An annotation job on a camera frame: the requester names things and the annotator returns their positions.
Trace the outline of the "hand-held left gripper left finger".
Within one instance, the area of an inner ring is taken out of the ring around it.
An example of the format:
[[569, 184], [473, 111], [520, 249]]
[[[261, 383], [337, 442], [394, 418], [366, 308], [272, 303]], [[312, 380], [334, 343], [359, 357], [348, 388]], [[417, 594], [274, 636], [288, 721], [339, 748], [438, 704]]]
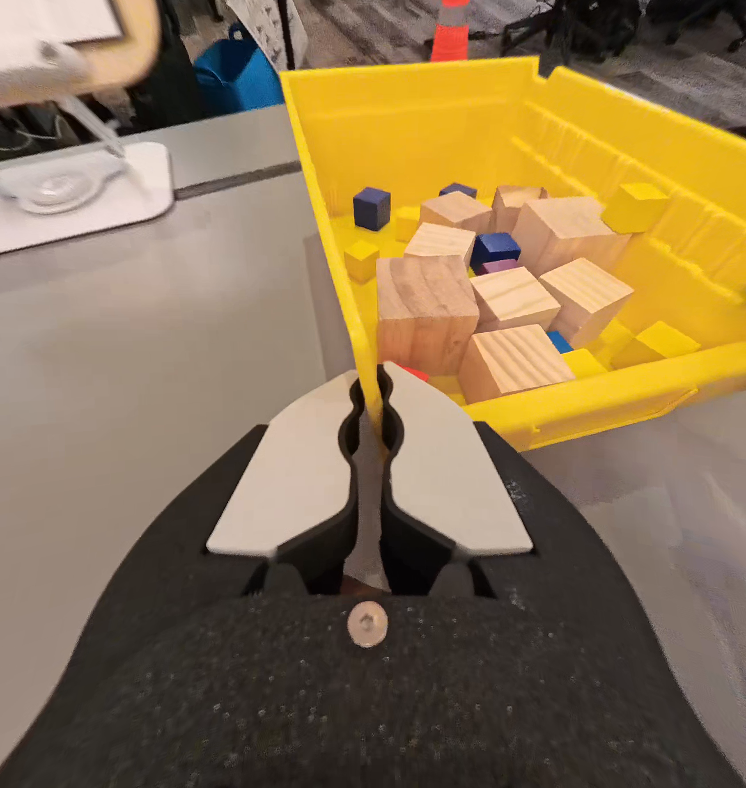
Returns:
[[365, 400], [346, 371], [263, 429], [207, 539], [207, 553], [294, 566], [312, 593], [336, 593], [358, 537], [354, 455]]

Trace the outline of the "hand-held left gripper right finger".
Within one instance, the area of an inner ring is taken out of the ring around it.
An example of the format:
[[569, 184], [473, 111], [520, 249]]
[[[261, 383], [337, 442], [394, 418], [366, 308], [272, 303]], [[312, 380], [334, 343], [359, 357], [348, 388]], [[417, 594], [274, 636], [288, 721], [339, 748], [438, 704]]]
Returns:
[[534, 543], [489, 446], [500, 437], [395, 362], [378, 366], [379, 541], [393, 594], [427, 594], [449, 564], [528, 555]]

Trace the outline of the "pile of mixed wooden cubes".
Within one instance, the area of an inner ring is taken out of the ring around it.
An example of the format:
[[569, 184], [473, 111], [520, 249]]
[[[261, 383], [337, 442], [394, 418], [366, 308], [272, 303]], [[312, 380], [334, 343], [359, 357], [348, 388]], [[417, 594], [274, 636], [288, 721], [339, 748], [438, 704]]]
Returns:
[[607, 364], [592, 351], [634, 296], [615, 264], [667, 206], [650, 183], [624, 183], [604, 206], [506, 183], [487, 206], [453, 183], [405, 207], [399, 256], [361, 236], [344, 250], [349, 278], [374, 298], [376, 361], [452, 378], [472, 405], [699, 350], [659, 321], [622, 335]]

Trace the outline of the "yellow plastic box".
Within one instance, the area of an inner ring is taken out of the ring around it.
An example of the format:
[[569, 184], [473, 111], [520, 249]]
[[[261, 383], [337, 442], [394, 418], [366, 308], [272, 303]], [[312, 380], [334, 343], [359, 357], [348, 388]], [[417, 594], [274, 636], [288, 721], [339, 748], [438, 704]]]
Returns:
[[592, 345], [604, 365], [658, 321], [698, 342], [674, 359], [465, 406], [528, 451], [662, 417], [746, 390], [746, 140], [536, 57], [304, 70], [282, 76], [303, 174], [374, 430], [381, 435], [376, 288], [344, 261], [357, 238], [404, 248], [389, 224], [354, 226], [353, 197], [417, 206], [460, 182], [501, 184], [606, 205], [624, 183], [669, 197], [627, 244], [615, 274], [634, 298]]

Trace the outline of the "black office chair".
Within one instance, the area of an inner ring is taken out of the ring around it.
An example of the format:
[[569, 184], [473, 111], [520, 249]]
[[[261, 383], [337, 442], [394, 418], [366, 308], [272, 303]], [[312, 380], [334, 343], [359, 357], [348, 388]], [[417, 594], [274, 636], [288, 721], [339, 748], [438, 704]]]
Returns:
[[604, 62], [622, 54], [642, 18], [637, 1], [555, 1], [546, 5], [543, 11], [505, 25], [501, 56], [543, 33], [545, 47], [557, 44], [566, 62], [571, 54]]

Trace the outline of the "orange traffic cone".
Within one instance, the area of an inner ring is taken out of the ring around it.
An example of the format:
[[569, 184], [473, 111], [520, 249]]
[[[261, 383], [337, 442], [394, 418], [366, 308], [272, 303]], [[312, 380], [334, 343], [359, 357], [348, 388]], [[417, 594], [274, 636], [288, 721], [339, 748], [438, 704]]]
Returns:
[[431, 62], [458, 62], [468, 58], [469, 1], [441, 1], [437, 16]]

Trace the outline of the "black tripod stand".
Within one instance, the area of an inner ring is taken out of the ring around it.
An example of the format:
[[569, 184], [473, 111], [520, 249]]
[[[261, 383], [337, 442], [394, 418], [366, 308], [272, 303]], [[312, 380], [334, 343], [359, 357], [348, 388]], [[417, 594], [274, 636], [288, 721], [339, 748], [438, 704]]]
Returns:
[[282, 31], [282, 38], [286, 54], [286, 68], [288, 71], [293, 71], [296, 68], [295, 51], [292, 40], [292, 30], [289, 21], [289, 6], [288, 1], [277, 1], [278, 12], [280, 15], [280, 25]]

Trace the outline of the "white printed sheet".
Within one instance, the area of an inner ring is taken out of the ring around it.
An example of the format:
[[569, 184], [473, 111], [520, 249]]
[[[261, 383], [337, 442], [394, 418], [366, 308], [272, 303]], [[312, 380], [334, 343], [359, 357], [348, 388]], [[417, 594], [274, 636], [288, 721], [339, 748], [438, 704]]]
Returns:
[[[287, 71], [286, 54], [277, 1], [225, 1], [236, 19], [262, 50], [276, 72]], [[288, 1], [296, 68], [302, 68], [308, 50], [308, 35], [296, 4]]]

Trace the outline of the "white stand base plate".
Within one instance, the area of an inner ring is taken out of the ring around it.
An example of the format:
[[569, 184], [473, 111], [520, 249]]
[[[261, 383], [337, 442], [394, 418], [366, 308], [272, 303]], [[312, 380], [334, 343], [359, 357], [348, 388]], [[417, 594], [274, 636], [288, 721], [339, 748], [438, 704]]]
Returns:
[[57, 104], [101, 146], [0, 168], [0, 254], [145, 222], [174, 203], [164, 144], [122, 143], [78, 98]]

